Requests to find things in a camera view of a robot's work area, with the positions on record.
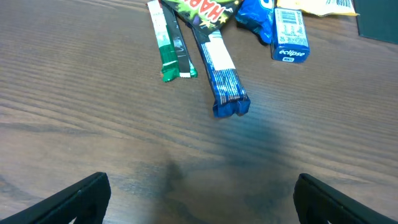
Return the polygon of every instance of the black object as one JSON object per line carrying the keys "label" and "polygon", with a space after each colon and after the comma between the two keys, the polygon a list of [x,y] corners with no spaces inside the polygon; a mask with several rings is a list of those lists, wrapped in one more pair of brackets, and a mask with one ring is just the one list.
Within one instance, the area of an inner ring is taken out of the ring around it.
{"label": "black object", "polygon": [[397,0],[354,0],[359,35],[398,44]]}
{"label": "black object", "polygon": [[309,174],[300,174],[298,177],[293,199],[301,224],[398,223]]}
{"label": "black object", "polygon": [[108,176],[97,172],[0,224],[100,224],[110,198]]}

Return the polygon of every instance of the barcode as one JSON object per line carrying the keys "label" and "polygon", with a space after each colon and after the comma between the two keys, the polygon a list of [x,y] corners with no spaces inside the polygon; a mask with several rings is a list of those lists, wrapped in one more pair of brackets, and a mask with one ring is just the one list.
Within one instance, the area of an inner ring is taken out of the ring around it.
{"label": "barcode", "polygon": [[297,24],[296,15],[294,12],[281,11],[280,14],[282,15],[283,23]]}
{"label": "barcode", "polygon": [[338,6],[351,7],[351,0],[326,0],[326,4],[336,4]]}

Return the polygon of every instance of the table surface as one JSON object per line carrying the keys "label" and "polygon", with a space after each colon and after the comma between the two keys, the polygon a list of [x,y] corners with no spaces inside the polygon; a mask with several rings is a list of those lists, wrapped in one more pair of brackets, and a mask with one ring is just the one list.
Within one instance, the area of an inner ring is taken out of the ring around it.
{"label": "table surface", "polygon": [[160,79],[145,2],[0,1],[0,218],[103,171],[104,223],[298,223],[306,172],[398,220],[398,45],[305,15],[311,55],[278,62],[231,21],[252,103],[214,119],[188,27],[198,78]]}

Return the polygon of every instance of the green candy wrapper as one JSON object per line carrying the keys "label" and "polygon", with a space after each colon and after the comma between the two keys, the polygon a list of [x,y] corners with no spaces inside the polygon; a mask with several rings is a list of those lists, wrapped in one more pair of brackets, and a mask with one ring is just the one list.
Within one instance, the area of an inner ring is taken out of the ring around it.
{"label": "green candy wrapper", "polygon": [[187,46],[185,45],[180,26],[177,22],[177,17],[175,16],[174,10],[166,3],[162,2],[162,9],[164,17],[166,19],[167,28],[174,45],[175,53],[178,58],[178,65],[180,68],[180,77],[182,78],[192,78],[197,77],[198,73],[191,63],[191,59],[188,54]]}
{"label": "green candy wrapper", "polygon": [[170,41],[170,34],[167,29],[163,10],[158,0],[148,2],[148,8],[152,23],[154,24],[157,45],[159,46],[160,57],[162,58],[163,82],[169,82],[180,76],[177,54]]}

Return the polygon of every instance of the white label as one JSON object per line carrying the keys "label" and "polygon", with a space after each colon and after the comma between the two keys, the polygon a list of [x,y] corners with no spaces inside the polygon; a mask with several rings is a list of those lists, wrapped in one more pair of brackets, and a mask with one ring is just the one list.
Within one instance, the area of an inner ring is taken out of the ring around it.
{"label": "white label", "polygon": [[300,11],[276,8],[275,22],[280,44],[298,44],[308,47],[303,15]]}
{"label": "white label", "polygon": [[171,44],[169,34],[167,33],[166,19],[158,0],[148,2],[148,8],[155,28],[157,45],[161,47]]}
{"label": "white label", "polygon": [[355,13],[351,0],[326,0],[325,5],[328,13]]}
{"label": "white label", "polygon": [[284,61],[284,62],[293,62],[294,58],[284,57],[284,58],[282,58],[282,61]]}
{"label": "white label", "polygon": [[223,38],[219,31],[214,31],[209,35],[210,42],[205,43],[207,51],[213,61],[216,71],[235,69],[231,56],[225,47]]}
{"label": "white label", "polygon": [[191,78],[191,73],[189,73],[189,72],[180,72],[180,77],[182,77],[182,78]]}

